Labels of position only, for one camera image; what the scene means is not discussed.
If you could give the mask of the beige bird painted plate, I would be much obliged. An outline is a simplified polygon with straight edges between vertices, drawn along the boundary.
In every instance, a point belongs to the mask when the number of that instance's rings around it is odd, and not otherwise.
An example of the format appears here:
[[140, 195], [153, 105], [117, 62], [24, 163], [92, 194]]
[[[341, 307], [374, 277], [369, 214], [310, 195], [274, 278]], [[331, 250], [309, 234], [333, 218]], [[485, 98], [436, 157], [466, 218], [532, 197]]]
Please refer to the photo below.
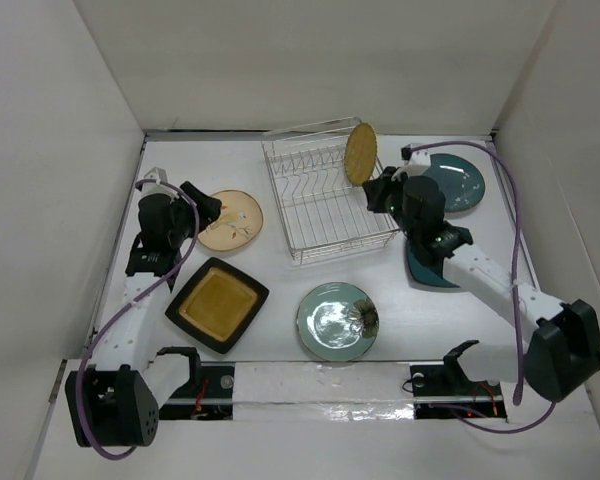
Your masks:
[[206, 227], [198, 241], [217, 252], [239, 249], [253, 240], [264, 226], [260, 204], [241, 190], [222, 190], [213, 198], [221, 202], [220, 216]]

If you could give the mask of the round woven bamboo plate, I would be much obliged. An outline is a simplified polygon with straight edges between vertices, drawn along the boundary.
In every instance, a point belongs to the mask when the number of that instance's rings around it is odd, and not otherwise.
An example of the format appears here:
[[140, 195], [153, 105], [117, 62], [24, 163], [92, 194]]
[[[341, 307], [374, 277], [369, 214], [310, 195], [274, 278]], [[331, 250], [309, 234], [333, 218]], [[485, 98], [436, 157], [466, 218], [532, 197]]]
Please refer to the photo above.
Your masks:
[[344, 155], [344, 168], [352, 185], [359, 186], [371, 178], [377, 156], [377, 137], [369, 123], [360, 123], [350, 133]]

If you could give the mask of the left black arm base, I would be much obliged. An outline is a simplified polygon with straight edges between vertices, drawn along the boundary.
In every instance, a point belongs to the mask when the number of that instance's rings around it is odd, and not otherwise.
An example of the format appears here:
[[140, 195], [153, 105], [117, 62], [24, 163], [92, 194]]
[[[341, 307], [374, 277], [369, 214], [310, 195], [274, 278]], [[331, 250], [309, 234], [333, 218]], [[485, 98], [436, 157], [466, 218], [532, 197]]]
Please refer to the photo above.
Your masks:
[[224, 421], [233, 419], [234, 363], [203, 363], [196, 385], [177, 389], [161, 407], [165, 421]]

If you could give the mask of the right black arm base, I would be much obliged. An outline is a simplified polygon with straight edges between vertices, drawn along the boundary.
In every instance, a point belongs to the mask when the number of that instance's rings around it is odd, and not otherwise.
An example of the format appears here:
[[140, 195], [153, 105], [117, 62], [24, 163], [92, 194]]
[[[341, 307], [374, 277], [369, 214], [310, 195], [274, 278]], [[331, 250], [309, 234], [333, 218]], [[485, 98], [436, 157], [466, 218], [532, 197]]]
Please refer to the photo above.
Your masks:
[[441, 363], [412, 364], [402, 389], [412, 395], [418, 420], [507, 418], [499, 384], [457, 377]]

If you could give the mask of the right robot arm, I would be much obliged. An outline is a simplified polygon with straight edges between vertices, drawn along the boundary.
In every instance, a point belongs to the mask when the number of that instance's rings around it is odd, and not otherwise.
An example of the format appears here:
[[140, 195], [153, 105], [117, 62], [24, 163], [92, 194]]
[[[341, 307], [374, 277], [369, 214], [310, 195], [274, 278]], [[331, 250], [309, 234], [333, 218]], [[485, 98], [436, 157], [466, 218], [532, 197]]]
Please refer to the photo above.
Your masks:
[[509, 346], [467, 340], [450, 351], [446, 357], [454, 361], [441, 371], [447, 389], [464, 393], [477, 381], [505, 381], [559, 403], [600, 371], [594, 308], [516, 280], [474, 243], [468, 229], [445, 220], [445, 197], [433, 179], [388, 167], [362, 188], [368, 210], [393, 218], [421, 265], [471, 293], [514, 329]]

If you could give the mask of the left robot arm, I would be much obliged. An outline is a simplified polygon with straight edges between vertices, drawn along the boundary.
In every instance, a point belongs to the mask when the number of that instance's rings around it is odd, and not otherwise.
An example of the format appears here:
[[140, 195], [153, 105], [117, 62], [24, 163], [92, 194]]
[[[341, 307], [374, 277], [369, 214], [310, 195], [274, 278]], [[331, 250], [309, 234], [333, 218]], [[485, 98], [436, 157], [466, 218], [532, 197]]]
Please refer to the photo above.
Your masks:
[[100, 327], [77, 370], [65, 383], [79, 446], [119, 461], [150, 445], [161, 407], [176, 392], [192, 396], [205, 389], [200, 356], [193, 347], [152, 345], [171, 294], [199, 233], [217, 220], [221, 203], [190, 182], [136, 183], [140, 231], [127, 263], [120, 309]]

